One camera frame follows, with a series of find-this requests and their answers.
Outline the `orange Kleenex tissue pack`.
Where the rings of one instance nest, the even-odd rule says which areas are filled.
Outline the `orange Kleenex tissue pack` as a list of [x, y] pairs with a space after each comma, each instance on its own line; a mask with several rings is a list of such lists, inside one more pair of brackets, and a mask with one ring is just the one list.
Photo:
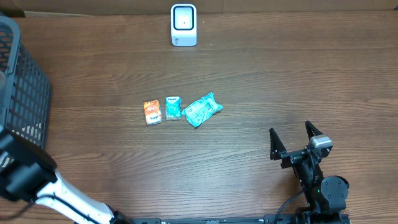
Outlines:
[[162, 122], [162, 112], [158, 100], [144, 102], [143, 107], [147, 125]]

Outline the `teal Kleenex tissue pack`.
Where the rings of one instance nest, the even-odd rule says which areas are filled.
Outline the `teal Kleenex tissue pack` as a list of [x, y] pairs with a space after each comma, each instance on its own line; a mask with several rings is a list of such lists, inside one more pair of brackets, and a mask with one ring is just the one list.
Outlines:
[[166, 120], [180, 120], [182, 98], [180, 96], [168, 96], [165, 98], [165, 118]]

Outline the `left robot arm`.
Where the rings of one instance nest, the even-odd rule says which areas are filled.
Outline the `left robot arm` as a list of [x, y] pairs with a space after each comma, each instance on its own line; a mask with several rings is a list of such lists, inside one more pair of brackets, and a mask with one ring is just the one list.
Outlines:
[[34, 143], [3, 129], [1, 150], [14, 161], [1, 170], [1, 196], [28, 205], [13, 216], [19, 217], [33, 205], [51, 208], [75, 223], [131, 223], [129, 218], [105, 203], [97, 202], [66, 181], [56, 162]]

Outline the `teal wet wipes pack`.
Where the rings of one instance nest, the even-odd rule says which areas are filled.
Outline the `teal wet wipes pack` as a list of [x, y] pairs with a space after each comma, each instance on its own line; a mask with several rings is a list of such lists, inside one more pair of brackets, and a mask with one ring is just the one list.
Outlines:
[[223, 106], [215, 101], [214, 93], [210, 92], [187, 106], [182, 115], [185, 115], [186, 120], [197, 128], [222, 109]]

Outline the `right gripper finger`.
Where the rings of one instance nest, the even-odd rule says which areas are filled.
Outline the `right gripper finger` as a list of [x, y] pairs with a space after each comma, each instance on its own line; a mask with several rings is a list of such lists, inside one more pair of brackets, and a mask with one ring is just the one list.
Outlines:
[[307, 130], [307, 135], [309, 139], [315, 136], [322, 135], [322, 132], [319, 131], [309, 120], [305, 122], [305, 128]]
[[280, 140], [278, 134], [274, 130], [274, 128], [270, 128], [270, 159], [271, 160], [279, 160], [282, 158], [282, 155], [287, 152], [285, 146], [283, 145], [282, 141]]

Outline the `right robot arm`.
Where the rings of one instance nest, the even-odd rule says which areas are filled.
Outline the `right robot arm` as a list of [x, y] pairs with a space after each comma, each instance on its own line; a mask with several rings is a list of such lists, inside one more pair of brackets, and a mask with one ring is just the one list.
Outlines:
[[[346, 209], [349, 182], [338, 175], [325, 177], [320, 168], [323, 158], [326, 158], [333, 147], [329, 136], [319, 131], [310, 121], [305, 122], [308, 144], [296, 151], [288, 152], [276, 131], [271, 128], [270, 159], [281, 161], [281, 168], [291, 167], [301, 191], [297, 192], [278, 209], [275, 215], [265, 215], [265, 223], [349, 223], [349, 216], [342, 214]], [[283, 215], [284, 208], [299, 195], [304, 195], [306, 207], [299, 207], [294, 214]]]

